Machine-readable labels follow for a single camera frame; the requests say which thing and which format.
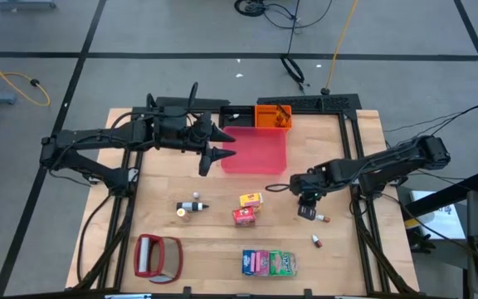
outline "concrete floor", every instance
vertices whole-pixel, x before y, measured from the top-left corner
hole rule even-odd
[[[277,2],[294,7],[291,0]],[[462,2],[478,34],[478,1]],[[0,20],[0,51],[78,52],[97,3],[65,0],[57,3],[55,11],[5,12]],[[90,51],[286,51],[289,31],[273,27],[263,17],[243,17],[232,4],[232,0],[109,0]],[[326,5],[326,1],[303,1],[299,11],[302,22],[315,20]],[[334,0],[322,22],[295,35],[292,51],[332,53],[350,6],[349,0]],[[272,17],[285,21],[277,14]],[[361,1],[341,52],[477,54],[452,0]],[[330,61],[297,62],[310,83],[305,92],[318,94]],[[23,99],[15,105],[0,105],[0,270],[36,175],[40,139],[51,133],[75,65],[76,59],[69,58],[0,58],[2,70],[38,78],[52,99],[48,108]],[[28,82],[14,81],[35,99],[43,100]],[[194,81],[199,82],[200,97],[228,99],[235,105],[252,105],[262,96],[300,94],[274,59],[89,58],[64,127],[102,127],[109,108],[142,105],[148,92],[186,96]],[[1,80],[0,91],[9,91]],[[383,128],[392,129],[476,105],[478,61],[338,61],[332,92],[359,93],[363,108],[379,110]],[[418,131],[402,130],[386,137],[395,144]],[[440,174],[466,177],[478,173],[478,111],[462,116],[439,136],[452,157]],[[433,190],[447,184],[415,176],[407,186]],[[84,187],[46,178],[6,295],[64,287],[87,193]],[[460,270],[425,257],[415,257],[415,265],[424,292],[461,296]]]

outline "orange container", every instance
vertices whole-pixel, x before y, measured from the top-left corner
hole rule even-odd
[[[285,129],[286,131],[292,128],[292,109],[289,105],[282,105],[283,110],[291,115],[286,127],[276,126],[276,113],[278,108],[276,105],[256,105],[256,128],[277,128]]]

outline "wooden table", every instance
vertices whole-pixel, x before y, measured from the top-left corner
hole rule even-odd
[[[111,110],[107,125],[110,126],[128,110]],[[378,112],[359,110],[358,123],[364,153],[385,150]],[[347,127],[349,139],[353,140],[349,122]],[[355,157],[353,142],[352,147],[352,156]],[[121,149],[103,149],[98,161],[109,167],[119,167],[122,155]],[[299,295],[303,294],[305,288],[310,288],[314,295],[365,295],[357,233],[353,216],[348,210],[349,190],[330,193],[318,202],[318,213],[329,216],[330,223],[309,221],[297,216],[298,198],[291,192],[269,193],[264,190],[268,184],[288,183],[291,174],[304,173],[316,164],[342,157],[338,118],[331,115],[293,115],[293,129],[287,138],[287,169],[281,176],[230,175],[224,173],[220,163],[216,162],[208,176],[203,178],[198,176],[200,156],[171,149],[148,151],[144,155],[139,177],[121,291],[179,293],[183,287],[190,286],[193,293],[204,294],[248,292]],[[193,201],[192,194],[195,191],[201,194],[201,202],[209,204],[210,208],[193,214],[191,221],[184,223],[176,216],[175,203]],[[256,226],[235,228],[232,210],[238,208],[239,195],[254,192],[262,192],[265,200]],[[396,195],[390,188],[385,193]],[[106,194],[104,185],[91,188],[83,224]],[[113,201],[111,199],[95,215],[86,231],[83,274],[103,252]],[[407,284],[418,289],[398,204],[387,198],[376,199],[375,209],[385,255]],[[178,281],[157,285],[134,275],[134,245],[141,233],[182,240],[184,265]],[[322,241],[322,248],[314,246],[312,234]],[[241,274],[243,249],[294,252],[298,261],[298,275],[246,277]],[[76,253],[75,250],[67,278],[68,287],[77,283]],[[380,290],[375,258],[371,253],[369,256],[374,288]],[[107,286],[112,285],[116,263],[117,252],[110,261]]]

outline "snack box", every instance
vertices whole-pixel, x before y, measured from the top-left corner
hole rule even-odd
[[[237,227],[250,227],[256,225],[256,215],[252,207],[240,208],[233,211],[233,220]]]
[[[247,276],[252,276],[256,273],[256,251],[255,250],[242,251],[242,273]]]
[[[271,269],[271,263],[269,259],[269,252],[266,250],[256,251],[256,276],[269,276],[269,271]]]
[[[294,253],[274,250],[269,253],[269,256],[271,263],[270,276],[290,277],[296,275],[298,267]]]
[[[260,212],[263,206],[263,195],[261,193],[244,194],[239,197],[241,208],[253,207],[254,213]]]

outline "yellow cable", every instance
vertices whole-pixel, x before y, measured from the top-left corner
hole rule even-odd
[[[342,32],[340,33],[339,40],[337,41],[337,47],[335,48],[335,52],[333,54],[333,60],[331,61],[331,69],[329,70],[329,77],[328,77],[328,83],[326,83],[325,88],[329,88],[329,84],[331,84],[331,76],[333,75],[333,72],[335,70],[335,61],[337,60],[337,54],[339,54],[339,48],[340,45],[342,44],[342,41],[344,40],[344,35],[346,35],[346,30],[348,29],[349,21],[352,19],[352,16],[354,14],[355,7],[357,6],[357,2],[359,0],[354,0],[354,4],[352,5],[352,9],[349,11],[349,15],[346,18],[346,23],[344,24],[344,28]]]
[[[17,88],[12,82],[10,82],[6,77],[5,75],[9,75],[9,76],[20,76],[22,78],[25,78],[29,81],[32,80],[31,77],[27,76],[27,75],[23,75],[22,73],[18,73],[18,72],[1,72],[0,71],[0,77],[5,80],[5,82],[10,85],[10,87],[12,87],[15,91],[17,91],[20,95],[22,95],[26,100],[29,100],[30,102],[32,102],[32,104],[34,105],[39,105],[39,106],[49,106],[51,104],[51,98],[49,97],[49,95],[47,94],[47,91],[40,86],[40,84],[37,84],[36,87],[38,87],[40,89],[40,91],[43,93],[43,95],[46,97],[47,99],[47,103],[38,103],[37,101],[31,99],[31,97],[29,97],[28,95],[26,95],[22,90],[20,90],[19,88]]]

